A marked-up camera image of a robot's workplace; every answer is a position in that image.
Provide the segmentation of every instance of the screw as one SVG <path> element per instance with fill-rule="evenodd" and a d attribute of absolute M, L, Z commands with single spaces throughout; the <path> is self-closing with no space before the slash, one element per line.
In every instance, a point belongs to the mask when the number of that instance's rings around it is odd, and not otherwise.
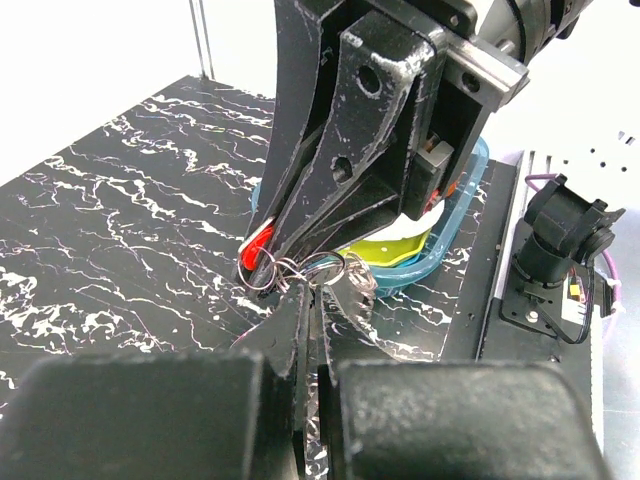
<path fill-rule="evenodd" d="M 531 310 L 527 313 L 527 320 L 529 320 L 529 323 L 536 323 L 538 321 L 538 312 Z"/>

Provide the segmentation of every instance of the screw hole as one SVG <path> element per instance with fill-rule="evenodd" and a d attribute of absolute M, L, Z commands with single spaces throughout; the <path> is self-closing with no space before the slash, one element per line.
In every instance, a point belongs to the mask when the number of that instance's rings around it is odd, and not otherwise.
<path fill-rule="evenodd" d="M 478 93 L 480 91 L 480 82 L 468 72 L 462 74 L 462 85 L 471 93 Z"/>
<path fill-rule="evenodd" d="M 353 177 L 353 167 L 351 167 L 351 162 L 346 157 L 336 158 L 333 161 L 333 165 L 331 165 L 331 171 L 336 183 L 344 183 Z"/>
<path fill-rule="evenodd" d="M 380 91 L 380 79 L 371 67 L 363 65 L 358 69 L 358 84 L 368 95 L 375 95 Z"/>

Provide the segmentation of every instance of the yellow plate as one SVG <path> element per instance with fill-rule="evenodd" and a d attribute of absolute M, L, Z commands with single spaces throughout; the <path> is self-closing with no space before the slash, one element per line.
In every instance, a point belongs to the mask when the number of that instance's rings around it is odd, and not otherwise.
<path fill-rule="evenodd" d="M 375 267 L 395 267 L 406 259 L 420 253 L 424 248 L 430 232 L 431 230 L 427 230 L 422 235 L 416 237 L 389 242 L 360 240 L 350 247 L 341 250 L 340 253 L 343 255 L 346 252 L 357 253 L 365 262 Z"/>

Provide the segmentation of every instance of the black marble table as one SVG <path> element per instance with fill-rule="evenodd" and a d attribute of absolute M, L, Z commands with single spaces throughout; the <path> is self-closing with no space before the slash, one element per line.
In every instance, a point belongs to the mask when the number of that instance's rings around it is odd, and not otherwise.
<path fill-rule="evenodd" d="M 0 189 L 0 405 L 43 356 L 215 351 L 269 315 L 231 272 L 272 111 L 185 77 Z M 486 186 L 443 265 L 377 302 L 398 358 L 441 355 Z"/>

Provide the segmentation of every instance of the blue basket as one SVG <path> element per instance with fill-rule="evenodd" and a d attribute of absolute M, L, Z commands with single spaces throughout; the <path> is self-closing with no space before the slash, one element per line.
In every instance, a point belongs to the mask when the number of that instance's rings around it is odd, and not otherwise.
<path fill-rule="evenodd" d="M 401 292 L 407 286 L 422 280 L 440 265 L 460 229 L 488 162 L 489 147 L 480 138 L 471 153 L 467 171 L 462 174 L 456 191 L 445 203 L 444 213 L 431 229 L 422 252 L 395 267 L 371 267 L 378 282 L 378 298 L 390 297 Z M 251 209 L 254 212 L 259 194 L 260 184 L 251 193 Z"/>

